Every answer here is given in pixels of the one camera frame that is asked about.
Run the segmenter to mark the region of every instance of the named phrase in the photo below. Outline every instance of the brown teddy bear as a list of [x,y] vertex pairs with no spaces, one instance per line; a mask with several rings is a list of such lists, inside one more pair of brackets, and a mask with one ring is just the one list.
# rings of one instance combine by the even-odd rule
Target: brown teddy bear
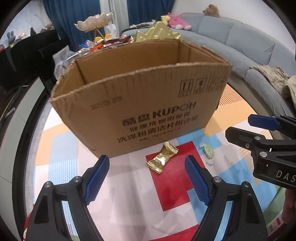
[[217,6],[210,4],[209,7],[207,7],[205,10],[202,11],[206,16],[212,16],[219,18],[219,11]]

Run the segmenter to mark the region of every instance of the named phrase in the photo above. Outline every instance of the floor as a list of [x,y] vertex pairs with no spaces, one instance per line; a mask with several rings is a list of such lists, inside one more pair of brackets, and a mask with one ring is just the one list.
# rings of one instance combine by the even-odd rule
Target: floor
[[[184,158],[189,154],[194,155],[213,176],[220,176],[226,182],[241,184],[249,181],[262,210],[265,210],[277,193],[276,187],[254,178],[250,152],[225,139],[225,130],[229,126],[271,138],[268,131],[248,124],[247,118],[253,113],[255,111],[248,103],[227,85],[219,108],[205,128],[169,140],[180,151],[161,175],[150,171],[146,162],[160,151],[162,144],[111,158],[110,170],[100,192],[88,206],[104,240],[172,241],[180,240],[180,237],[183,241],[191,240],[206,206],[199,201],[184,170]],[[213,165],[207,164],[201,144],[213,147]],[[25,190],[27,212],[32,210],[46,181],[66,183],[74,176],[82,175],[96,161],[97,158],[63,124],[48,103],[29,153]],[[63,207],[73,240],[78,240],[67,202]],[[223,237],[230,208],[231,202],[228,202],[216,240]]]

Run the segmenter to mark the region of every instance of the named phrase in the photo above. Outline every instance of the white wall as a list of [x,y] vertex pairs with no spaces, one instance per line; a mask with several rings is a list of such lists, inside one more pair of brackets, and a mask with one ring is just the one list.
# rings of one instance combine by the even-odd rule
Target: white wall
[[172,13],[202,12],[209,4],[217,5],[221,16],[247,23],[295,53],[295,42],[285,25],[262,0],[176,0]]
[[0,44],[3,44],[4,47],[8,47],[7,32],[14,31],[16,37],[26,32],[28,36],[31,27],[33,27],[36,33],[39,33],[41,29],[49,23],[51,23],[51,21],[45,12],[43,3],[41,1],[31,1],[12,20],[0,39]]

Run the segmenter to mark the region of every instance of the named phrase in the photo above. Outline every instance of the candy wrapper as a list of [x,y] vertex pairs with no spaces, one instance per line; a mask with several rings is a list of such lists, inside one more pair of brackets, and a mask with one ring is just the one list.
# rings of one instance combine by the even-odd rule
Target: candy wrapper
[[200,148],[202,148],[205,156],[207,157],[206,162],[209,165],[213,165],[214,164],[215,152],[214,152],[212,146],[211,145],[206,145],[206,144],[201,144]]
[[165,142],[160,153],[147,162],[147,166],[158,174],[163,172],[164,166],[169,162],[169,160],[178,153],[178,149],[172,146],[170,143]]

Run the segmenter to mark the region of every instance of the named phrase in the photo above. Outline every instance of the person's hand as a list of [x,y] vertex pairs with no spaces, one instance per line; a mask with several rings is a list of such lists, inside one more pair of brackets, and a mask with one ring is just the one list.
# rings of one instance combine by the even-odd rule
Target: person's hand
[[283,212],[281,217],[285,224],[290,222],[292,216],[296,209],[296,193],[293,190],[286,189],[285,192],[285,202],[283,207]]

